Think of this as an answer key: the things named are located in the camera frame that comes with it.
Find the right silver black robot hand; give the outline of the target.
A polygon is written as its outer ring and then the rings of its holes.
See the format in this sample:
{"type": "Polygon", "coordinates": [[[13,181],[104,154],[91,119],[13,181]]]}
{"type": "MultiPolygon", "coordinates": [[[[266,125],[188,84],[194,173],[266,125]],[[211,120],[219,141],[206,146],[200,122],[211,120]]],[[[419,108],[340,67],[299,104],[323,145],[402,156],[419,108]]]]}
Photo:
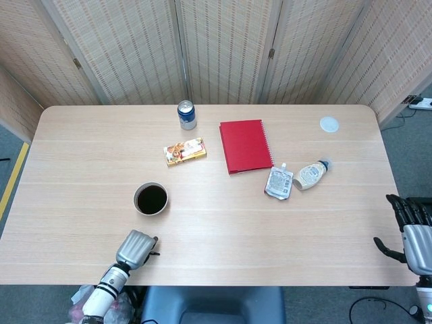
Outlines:
{"type": "Polygon", "coordinates": [[[389,249],[380,238],[373,241],[385,256],[400,263],[418,276],[431,275],[431,199],[421,197],[402,198],[387,194],[387,201],[394,210],[402,237],[403,252],[389,249]]]}

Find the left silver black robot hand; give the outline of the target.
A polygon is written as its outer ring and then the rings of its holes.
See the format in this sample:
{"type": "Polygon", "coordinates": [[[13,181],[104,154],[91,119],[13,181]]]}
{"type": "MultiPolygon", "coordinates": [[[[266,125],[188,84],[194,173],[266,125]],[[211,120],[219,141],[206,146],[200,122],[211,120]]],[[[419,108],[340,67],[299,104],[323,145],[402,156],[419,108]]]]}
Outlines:
{"type": "Polygon", "coordinates": [[[139,269],[153,253],[158,240],[156,236],[151,237],[133,229],[117,250],[115,259],[117,263],[127,265],[130,270],[139,269]]]}

